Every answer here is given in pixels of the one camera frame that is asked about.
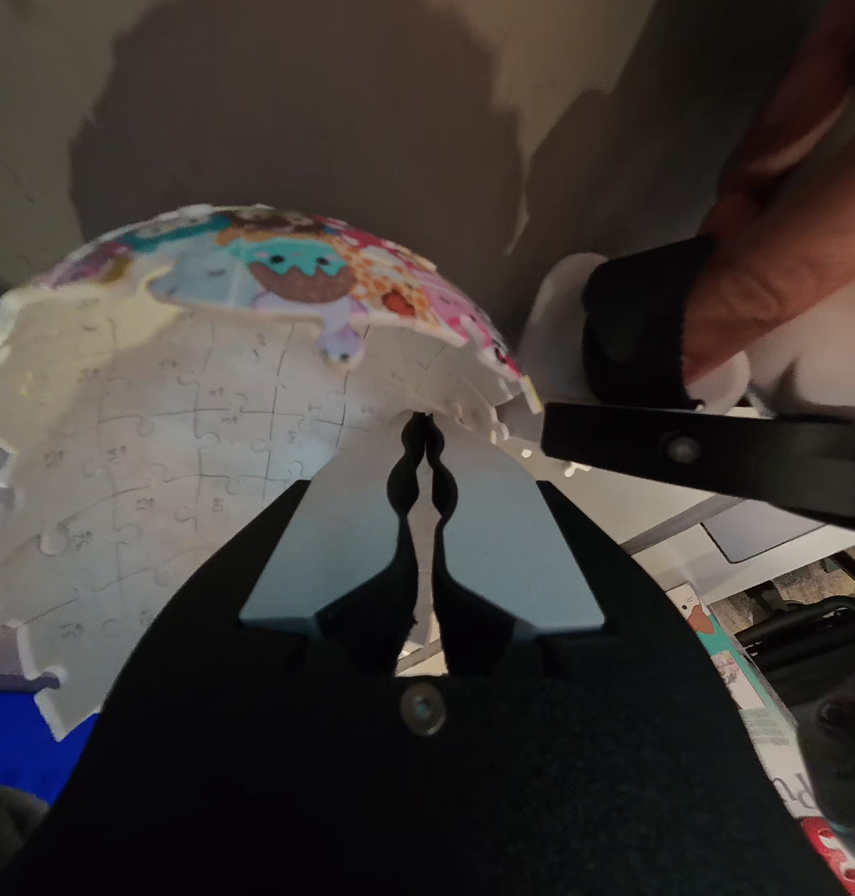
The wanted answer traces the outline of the person's left hand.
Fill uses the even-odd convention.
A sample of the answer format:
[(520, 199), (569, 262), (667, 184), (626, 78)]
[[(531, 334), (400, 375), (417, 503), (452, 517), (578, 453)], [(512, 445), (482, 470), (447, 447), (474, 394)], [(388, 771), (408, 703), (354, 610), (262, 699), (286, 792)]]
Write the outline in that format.
[(855, 1), (829, 2), (721, 172), (702, 227), (716, 251), (684, 312), (686, 385), (855, 281), (855, 135), (779, 193), (854, 91)]

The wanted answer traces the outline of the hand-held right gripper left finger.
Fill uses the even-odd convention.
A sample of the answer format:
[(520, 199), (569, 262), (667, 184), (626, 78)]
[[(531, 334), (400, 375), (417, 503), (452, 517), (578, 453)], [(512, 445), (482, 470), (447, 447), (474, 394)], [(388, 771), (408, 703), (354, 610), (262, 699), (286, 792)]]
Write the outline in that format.
[(312, 639), (405, 640), (415, 623), (424, 414), (404, 411), (342, 447), (308, 482), (239, 614)]

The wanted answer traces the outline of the blue plastic bin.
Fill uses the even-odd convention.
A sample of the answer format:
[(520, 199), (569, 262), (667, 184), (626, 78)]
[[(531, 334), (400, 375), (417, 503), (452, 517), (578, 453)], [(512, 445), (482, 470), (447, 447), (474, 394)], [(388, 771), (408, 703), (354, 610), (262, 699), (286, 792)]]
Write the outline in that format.
[(52, 804), (72, 775), (96, 722), (93, 714), (56, 741), (33, 694), (0, 692), (0, 786)]

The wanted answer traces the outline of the colourful puzzle ball box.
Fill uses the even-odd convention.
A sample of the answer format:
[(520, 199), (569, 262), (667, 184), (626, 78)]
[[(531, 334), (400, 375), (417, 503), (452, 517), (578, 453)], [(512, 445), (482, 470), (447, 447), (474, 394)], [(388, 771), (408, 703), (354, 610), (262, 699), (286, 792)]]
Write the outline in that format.
[(759, 763), (785, 808), (847, 892), (855, 895), (855, 847), (820, 810), (802, 759), (793, 714), (689, 583), (669, 589), (667, 596), (699, 637), (723, 679)]

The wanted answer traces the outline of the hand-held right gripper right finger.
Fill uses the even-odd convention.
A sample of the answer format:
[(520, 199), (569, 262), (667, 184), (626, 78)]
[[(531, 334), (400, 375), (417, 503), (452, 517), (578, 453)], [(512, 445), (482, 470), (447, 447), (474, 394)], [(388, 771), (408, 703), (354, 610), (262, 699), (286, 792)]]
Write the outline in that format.
[(605, 614), (534, 477), (455, 420), (428, 420), (441, 580), (514, 640), (597, 633)]

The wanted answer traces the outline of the partly built white puzzle ball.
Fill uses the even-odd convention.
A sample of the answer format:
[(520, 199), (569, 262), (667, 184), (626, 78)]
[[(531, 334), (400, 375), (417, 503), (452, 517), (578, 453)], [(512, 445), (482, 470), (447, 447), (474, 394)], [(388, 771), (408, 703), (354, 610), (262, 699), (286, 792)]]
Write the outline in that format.
[(507, 437), (529, 378), (436, 265), (344, 220), (187, 206), (0, 297), (0, 636), (51, 676), (55, 742), (99, 712), (220, 547), (400, 412)]

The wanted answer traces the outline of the dark grey table flap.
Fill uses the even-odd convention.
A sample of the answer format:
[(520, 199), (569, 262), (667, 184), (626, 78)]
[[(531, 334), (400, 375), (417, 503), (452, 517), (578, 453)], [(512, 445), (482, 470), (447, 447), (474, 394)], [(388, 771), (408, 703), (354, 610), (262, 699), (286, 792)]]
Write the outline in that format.
[(710, 516), (701, 526), (724, 559), (737, 565), (815, 532), (825, 523), (744, 500)]

